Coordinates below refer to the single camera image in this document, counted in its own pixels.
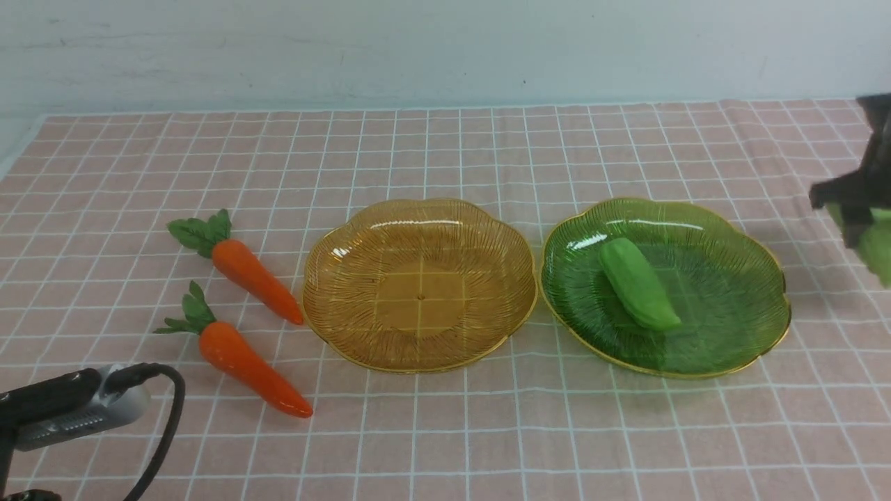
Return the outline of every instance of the carrot leaves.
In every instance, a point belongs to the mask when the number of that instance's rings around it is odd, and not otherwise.
[[[165,318],[164,324],[167,327],[160,327],[155,330],[155,333],[201,334],[208,325],[217,321],[217,318],[204,299],[204,291],[194,281],[189,283],[189,293],[183,296],[183,313],[185,320],[181,318]]]
[[[214,246],[228,240],[232,234],[229,212],[221,209],[207,221],[198,218],[176,219],[168,223],[168,231],[186,249],[210,259]]]

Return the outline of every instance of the green glass plate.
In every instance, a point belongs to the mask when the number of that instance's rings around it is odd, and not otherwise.
[[[624,236],[656,269],[683,325],[654,332],[625,312],[601,269],[600,246]],[[779,262],[709,209],[618,198],[557,225],[541,285],[552,313],[591,351],[646,374],[702,379],[738,371],[789,330]]]

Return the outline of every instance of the amber glass plate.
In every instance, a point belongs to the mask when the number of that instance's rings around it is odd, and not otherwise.
[[[316,244],[303,306],[312,329],[372,369],[453,369],[500,346],[535,306],[522,235],[466,201],[384,201]]]
[[[624,236],[656,269],[683,325],[637,325],[598,259]],[[708,378],[740,370],[775,346],[791,310],[779,263],[711,210],[683,202],[620,198],[557,225],[544,244],[544,299],[591,351],[647,374]]]

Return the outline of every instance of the plate rim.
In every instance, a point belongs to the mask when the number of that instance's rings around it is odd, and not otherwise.
[[[541,291],[543,289],[541,288],[541,284],[539,283],[538,274],[535,272],[535,251],[532,249],[532,245],[529,243],[529,240],[525,236],[523,236],[523,234],[517,228],[507,224],[506,222],[502,221],[499,218],[496,218],[495,216],[492,216],[491,214],[486,212],[484,209],[479,207],[477,204],[470,202],[470,201],[463,200],[463,199],[453,198],[453,197],[433,197],[433,198],[421,199],[421,200],[397,198],[397,199],[378,201],[378,202],[375,202],[375,203],[368,205],[367,207],[357,211],[357,213],[354,214],[353,216],[351,216],[350,218],[348,218],[347,221],[344,222],[344,224],[334,227],[328,233],[323,235],[322,238],[320,238],[318,240],[318,242],[316,242],[313,245],[312,249],[310,249],[307,254],[307,262],[304,263],[304,265],[303,265],[303,270],[304,270],[303,271],[303,285],[300,287],[300,304],[301,305],[304,304],[304,298],[307,295],[307,286],[309,284],[309,281],[307,280],[307,270],[309,269],[310,258],[316,253],[316,250],[321,248],[322,244],[325,243],[332,235],[334,235],[340,231],[349,229],[351,226],[354,226],[357,216],[359,216],[361,214],[367,215],[367,213],[370,209],[379,209],[382,206],[389,205],[394,202],[410,202],[412,204],[425,205],[425,204],[429,204],[431,202],[438,202],[438,201],[449,201],[449,202],[453,202],[453,203],[458,203],[459,205],[467,206],[469,209],[476,210],[479,213],[485,215],[487,218],[493,220],[496,224],[504,226],[507,230],[512,231],[514,234],[516,234],[520,238],[520,240],[523,242],[523,244],[526,248],[526,251],[528,252],[529,260],[530,260],[530,263],[532,264],[532,267],[529,270],[529,273],[532,274],[532,279],[533,279],[533,297],[532,297],[531,303],[529,304],[529,308],[528,308],[527,312],[517,322],[517,324],[514,325],[510,329],[509,332],[507,332],[504,336],[502,336],[501,339],[498,340],[498,342],[492,346],[492,348],[487,349],[486,351],[483,351],[474,357],[467,358],[461,362],[456,362],[454,364],[440,365],[440,366],[437,366],[434,368],[394,369],[394,368],[389,368],[389,367],[385,367],[385,366],[377,366],[377,365],[367,364],[361,360],[357,360],[357,359],[345,354],[337,346],[335,346],[331,341],[329,341],[325,335],[323,335],[319,332],[319,328],[316,327],[315,324],[313,323],[313,320],[310,317],[309,312],[306,311],[305,308],[303,308],[304,320],[307,323],[307,327],[309,327],[309,329],[313,333],[315,333],[315,335],[318,336],[319,339],[324,341],[324,343],[326,345],[328,345],[328,347],[333,349],[335,353],[337,353],[338,355],[340,355],[347,361],[352,362],[353,364],[359,365],[361,367],[364,367],[366,369],[371,369],[373,371],[377,371],[377,372],[381,372],[381,373],[388,373],[388,374],[436,374],[436,373],[444,373],[444,372],[453,371],[455,369],[459,369],[462,367],[466,367],[468,365],[472,365],[472,364],[478,362],[479,360],[481,360],[482,358],[485,358],[485,357],[488,357],[489,355],[491,355],[493,352],[495,352],[497,349],[499,349],[513,334],[515,334],[519,330],[520,327],[525,325],[526,322],[528,322],[529,318],[533,315],[533,313],[535,313],[535,307],[537,307],[537,305],[538,305],[539,296],[541,295]]]
[[[718,372],[714,372],[714,373],[685,374],[685,373],[671,373],[671,372],[667,372],[667,371],[658,371],[655,369],[649,369],[648,367],[642,367],[639,365],[629,364],[629,363],[625,362],[624,360],[620,360],[618,358],[607,355],[603,351],[595,348],[591,343],[589,343],[581,335],[579,335],[576,332],[576,330],[573,329],[566,322],[566,320],[563,318],[563,316],[560,315],[559,313],[557,313],[557,310],[551,304],[551,301],[548,299],[548,294],[544,290],[544,263],[546,261],[547,250],[548,250],[549,244],[551,243],[551,239],[556,234],[556,232],[560,229],[561,226],[566,225],[568,222],[572,221],[573,219],[583,218],[586,215],[588,215],[589,213],[591,213],[592,211],[594,211],[595,209],[597,209],[598,207],[600,207],[601,205],[611,202],[611,201],[636,201],[636,202],[641,202],[641,203],[652,203],[652,204],[662,205],[662,206],[672,206],[672,205],[683,205],[686,207],[692,206],[694,209],[701,210],[714,218],[720,219],[734,233],[738,234],[739,236],[741,236],[745,239],[750,240],[755,245],[757,245],[762,250],[764,250],[767,253],[767,255],[770,256],[771,259],[773,260],[773,264],[780,271],[780,276],[782,278],[782,298],[783,298],[783,302],[786,305],[786,313],[787,313],[786,326],[785,326],[782,334],[777,336],[776,340],[774,340],[773,343],[770,344],[770,346],[768,346],[766,349],[762,350],[760,353],[755,355],[751,360],[749,360],[741,365],[736,365],[734,367],[731,367],[730,369],[726,369],[726,370],[718,371]],[[724,375],[728,375],[728,374],[737,373],[737,372],[753,365],[755,362],[758,361],[759,358],[766,355],[773,348],[775,348],[778,344],[780,344],[784,339],[786,339],[786,336],[789,335],[789,329],[792,326],[792,303],[789,301],[789,295],[787,293],[786,273],[783,271],[782,264],[777,259],[776,254],[774,254],[772,250],[770,250],[764,244],[760,243],[758,240],[755,240],[754,238],[750,237],[749,235],[747,235],[744,232],[742,232],[741,230],[739,230],[736,226],[732,225],[730,223],[730,221],[723,218],[720,214],[718,214],[714,210],[711,210],[708,207],[703,207],[701,205],[698,205],[698,204],[695,204],[692,202],[688,202],[688,201],[654,201],[654,200],[645,199],[645,198],[641,198],[641,197],[615,197],[615,198],[609,198],[606,200],[595,202],[588,209],[585,209],[582,212],[575,214],[574,216],[570,216],[568,218],[563,219],[557,225],[555,225],[553,228],[551,228],[551,231],[548,232],[547,237],[545,237],[544,242],[542,243],[542,258],[540,259],[540,261],[541,262],[538,264],[538,273],[537,273],[538,280],[536,280],[538,286],[541,287],[541,291],[539,291],[540,292],[539,295],[542,297],[542,301],[543,301],[544,305],[548,308],[548,310],[551,312],[551,314],[554,316],[554,318],[556,318],[569,331],[570,334],[572,334],[577,340],[579,340],[579,342],[581,342],[591,352],[593,352],[594,355],[597,355],[598,357],[606,360],[607,362],[610,362],[611,364],[618,365],[620,367],[623,367],[623,368],[631,370],[631,371],[635,371],[637,373],[649,374],[649,375],[654,375],[654,376],[658,376],[658,377],[679,379],[679,380],[705,380],[705,379],[712,379],[712,378],[716,378],[716,377],[720,377],[720,376],[724,376]]]

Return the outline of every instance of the orange carrot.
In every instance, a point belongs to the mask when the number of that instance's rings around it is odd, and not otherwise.
[[[198,334],[198,349],[212,366],[254,390],[267,404],[296,417],[310,417],[313,408],[283,377],[267,364],[231,324],[220,322],[195,282],[183,296],[185,320],[165,318],[167,327],[155,333]]]
[[[229,212],[221,209],[207,221],[177,219],[168,231],[185,248],[210,259],[226,278],[249,292],[276,315],[292,324],[303,324],[303,314],[294,296],[276,279],[244,242],[231,238]]]

